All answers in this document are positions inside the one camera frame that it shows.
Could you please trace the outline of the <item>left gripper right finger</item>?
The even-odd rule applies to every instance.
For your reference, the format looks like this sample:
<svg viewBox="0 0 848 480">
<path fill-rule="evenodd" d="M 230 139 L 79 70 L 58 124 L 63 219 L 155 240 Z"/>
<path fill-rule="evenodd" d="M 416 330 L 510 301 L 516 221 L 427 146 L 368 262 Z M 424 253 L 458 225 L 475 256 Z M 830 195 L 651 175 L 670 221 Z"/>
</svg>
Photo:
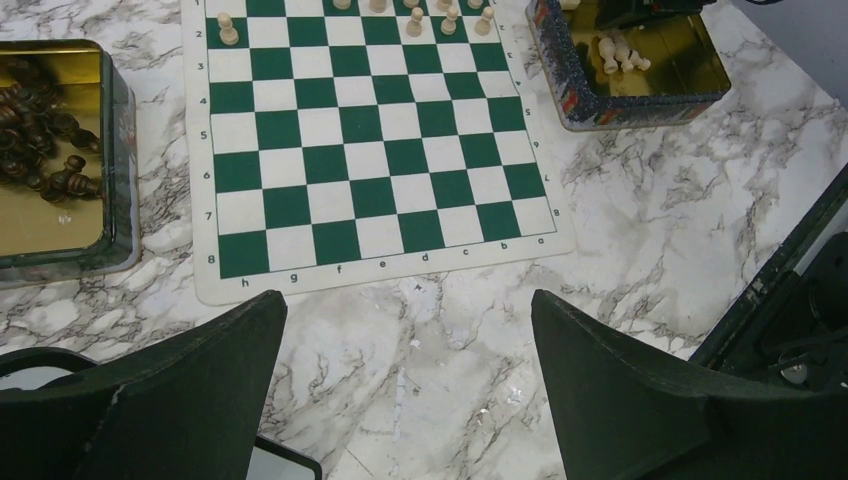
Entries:
<svg viewBox="0 0 848 480">
<path fill-rule="evenodd" d="M 684 361 L 538 290 L 531 322 L 570 479 L 843 479 L 847 392 Z"/>
</svg>

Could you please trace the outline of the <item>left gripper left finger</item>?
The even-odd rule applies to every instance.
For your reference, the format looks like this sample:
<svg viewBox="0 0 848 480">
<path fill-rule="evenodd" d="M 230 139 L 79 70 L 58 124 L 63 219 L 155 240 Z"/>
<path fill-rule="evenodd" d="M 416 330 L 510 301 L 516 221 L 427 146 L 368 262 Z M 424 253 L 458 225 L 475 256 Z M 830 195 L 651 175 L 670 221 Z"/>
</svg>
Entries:
<svg viewBox="0 0 848 480">
<path fill-rule="evenodd" d="M 63 375 L 1 393 L 5 479 L 243 479 L 287 317 L 265 291 L 115 360 L 68 349 L 6 353 L 1 372 Z"/>
</svg>

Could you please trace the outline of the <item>light pawn chess piece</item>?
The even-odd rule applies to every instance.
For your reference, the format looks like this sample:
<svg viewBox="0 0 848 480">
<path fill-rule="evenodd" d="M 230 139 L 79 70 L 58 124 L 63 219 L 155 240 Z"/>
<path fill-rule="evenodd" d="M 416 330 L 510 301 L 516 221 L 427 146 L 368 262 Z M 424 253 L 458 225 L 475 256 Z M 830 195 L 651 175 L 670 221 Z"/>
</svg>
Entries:
<svg viewBox="0 0 848 480">
<path fill-rule="evenodd" d="M 479 36 L 487 36 L 491 31 L 493 18 L 494 9 L 491 6 L 485 6 L 480 13 L 479 19 L 474 25 L 474 31 L 476 34 Z"/>
</svg>

